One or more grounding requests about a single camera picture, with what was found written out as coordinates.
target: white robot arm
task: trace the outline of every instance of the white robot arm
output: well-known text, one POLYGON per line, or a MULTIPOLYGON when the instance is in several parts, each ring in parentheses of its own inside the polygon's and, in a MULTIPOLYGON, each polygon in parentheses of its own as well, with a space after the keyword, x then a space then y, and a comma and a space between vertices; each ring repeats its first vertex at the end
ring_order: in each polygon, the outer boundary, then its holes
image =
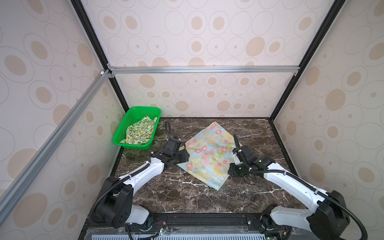
MULTIPOLYGON (((248 146, 239 146, 233 150, 235 163, 230 164, 228 174, 232 177, 244 177, 250 174, 261 175, 301 201, 307 209, 291 209, 271 204, 262 212, 259 219, 265 230, 278 225, 287 225, 312 231, 318 238, 339 239, 350 223, 349 216, 359 225, 361 223, 346 207, 341 194, 329 193, 317 188, 288 172, 267 156, 257 157, 248 146)), ((117 228, 124 224, 136 223, 148 229, 152 222, 149 211, 132 204, 133 195, 153 177, 168 167, 188 161, 185 149, 179 150, 181 142, 171 138, 162 153, 156 152, 149 160, 129 174, 119 178, 106 179, 98 200, 92 207, 89 220, 92 224, 108 223, 117 228)), ((361 224, 362 239, 367 239, 366 230, 361 224)))

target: dark brown marble tabletop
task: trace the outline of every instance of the dark brown marble tabletop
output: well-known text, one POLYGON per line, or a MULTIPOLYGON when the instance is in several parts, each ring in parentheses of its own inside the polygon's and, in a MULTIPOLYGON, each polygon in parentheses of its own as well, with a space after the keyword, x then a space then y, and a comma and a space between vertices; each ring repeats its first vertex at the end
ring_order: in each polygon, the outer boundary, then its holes
MULTIPOLYGON (((270 156, 289 170, 265 119, 161 118, 152 147, 148 150, 125 149, 116 177, 139 167, 151 151, 164 144, 167 136, 164 131, 166 120, 170 121, 172 135, 178 136, 183 142, 216 121, 229 133, 236 133, 239 142, 248 145, 254 153, 270 156)), ((305 208, 279 186, 260 177, 229 177, 220 190, 216 191, 178 166, 167 169, 142 186, 134 195, 133 204, 154 213, 257 213, 270 204, 305 208)))

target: green basket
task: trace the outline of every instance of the green basket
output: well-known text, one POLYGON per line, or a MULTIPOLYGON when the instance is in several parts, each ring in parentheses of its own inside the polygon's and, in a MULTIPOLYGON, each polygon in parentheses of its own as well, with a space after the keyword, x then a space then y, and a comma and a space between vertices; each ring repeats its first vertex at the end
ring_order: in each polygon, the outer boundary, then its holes
POLYGON ((122 146, 123 148, 128 149, 149 149, 152 145, 153 136, 155 136, 157 125, 159 124, 161 115, 160 108, 153 108, 153 107, 132 107, 128 110, 128 112, 125 114, 124 119, 121 121, 121 124, 119 128, 116 130, 115 135, 113 136, 113 143, 122 146), (143 145, 136 145, 136 144, 126 144, 126 143, 120 143, 121 140, 127 138, 127 128, 143 119, 143 117, 148 116, 152 120, 157 117, 157 121, 155 124, 155 128, 153 129, 152 137, 149 142, 143 145))

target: wall panel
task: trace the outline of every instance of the wall panel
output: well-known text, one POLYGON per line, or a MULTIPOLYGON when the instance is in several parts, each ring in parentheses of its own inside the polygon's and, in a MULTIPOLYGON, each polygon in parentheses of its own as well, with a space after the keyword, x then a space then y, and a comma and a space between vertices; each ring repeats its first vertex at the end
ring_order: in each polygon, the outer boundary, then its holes
POLYGON ((300 177, 342 193, 369 239, 384 234, 383 35, 384 1, 350 1, 275 120, 300 177))
POLYGON ((129 106, 164 117, 269 117, 293 73, 117 74, 129 106))
POLYGON ((101 66, 66 0, 0 3, 0 195, 101 66))
POLYGON ((76 240, 119 147, 124 117, 110 83, 98 93, 0 228, 0 240, 76 240))
POLYGON ((83 0, 112 66, 298 65, 333 0, 83 0))

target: yellow floral cloth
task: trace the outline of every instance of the yellow floral cloth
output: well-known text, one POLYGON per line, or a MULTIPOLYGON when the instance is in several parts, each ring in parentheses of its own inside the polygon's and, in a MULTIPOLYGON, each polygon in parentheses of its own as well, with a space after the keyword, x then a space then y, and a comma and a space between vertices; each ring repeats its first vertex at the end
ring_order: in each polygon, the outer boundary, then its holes
POLYGON ((185 143, 189 161, 178 164, 192 176, 219 190, 228 178, 233 163, 233 136, 217 122, 211 123, 185 143))
POLYGON ((127 138, 123 139, 120 143, 128 143, 135 145, 143 145, 150 141, 155 128, 157 118, 153 120, 145 116, 143 119, 130 125, 127 128, 127 138))

